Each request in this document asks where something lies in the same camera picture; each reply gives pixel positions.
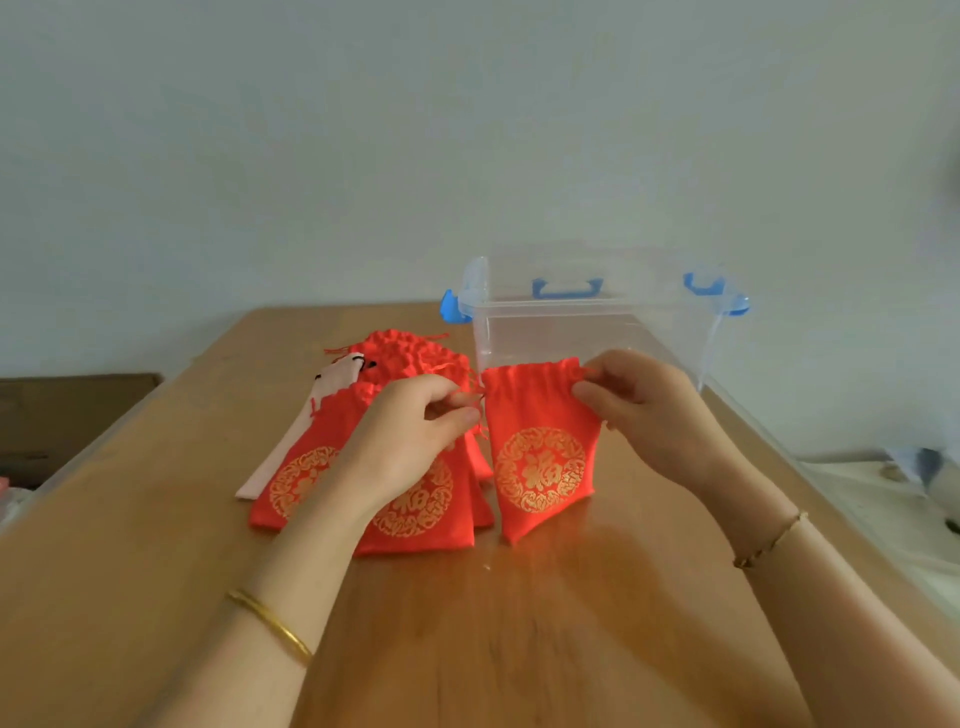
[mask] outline blue handle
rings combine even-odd
[[[560,293],[543,293],[547,285],[546,279],[533,280],[533,296],[538,301],[561,301],[565,299],[593,299],[603,288],[603,279],[590,279],[587,281],[588,289],[583,291],[561,291]]]
[[[460,312],[460,302],[449,288],[446,289],[440,301],[440,317],[448,324],[469,324],[473,321],[471,316],[465,316]]]
[[[690,291],[694,296],[722,296],[727,288],[727,280],[720,276],[717,280],[708,286],[699,286],[693,284],[693,274],[684,273],[684,288]],[[750,310],[750,299],[743,294],[738,294],[731,307],[724,311],[726,316],[743,316]]]

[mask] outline gold bracelet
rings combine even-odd
[[[227,598],[253,612],[257,619],[270,628],[271,632],[286,641],[297,652],[305,665],[310,663],[310,658],[313,657],[310,648],[297,635],[287,629],[286,625],[266,605],[242,589],[231,589],[227,592]]]
[[[760,556],[762,556],[765,553],[770,553],[772,550],[774,550],[774,548],[777,547],[777,544],[779,544],[783,539],[785,539],[786,535],[790,533],[790,531],[792,531],[794,528],[796,528],[797,525],[801,521],[803,521],[806,517],[807,517],[806,511],[801,511],[800,513],[797,514],[797,517],[793,521],[791,521],[786,528],[783,529],[783,532],[780,533],[780,535],[776,539],[774,539],[773,542],[768,547],[762,548],[761,550],[751,554],[750,556],[744,556],[741,559],[734,559],[733,565],[738,569],[752,569],[754,567],[754,562],[758,558],[760,558]]]

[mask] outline table surface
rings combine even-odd
[[[0,534],[4,725],[127,726],[270,537],[233,493],[328,360],[435,304],[271,308],[236,324]],[[711,392],[747,455],[955,672],[960,632]],[[719,529],[608,432],[596,495],[516,547],[354,560],[294,725],[801,726],[800,691]]]

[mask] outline white wall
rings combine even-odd
[[[958,8],[7,0],[0,376],[170,375],[255,306],[635,235],[751,294],[715,375],[787,447],[930,443],[960,399]]]

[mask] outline blue latch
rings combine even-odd
[[[720,276],[709,286],[698,286],[693,284],[693,274],[684,273],[684,288],[693,293],[694,296],[722,296],[727,288],[727,280]],[[733,297],[733,302],[729,309],[724,311],[727,316],[743,316],[750,310],[750,299],[742,293]]]
[[[465,316],[460,312],[460,302],[449,288],[440,300],[440,317],[448,324],[469,324],[473,321],[472,316]]]

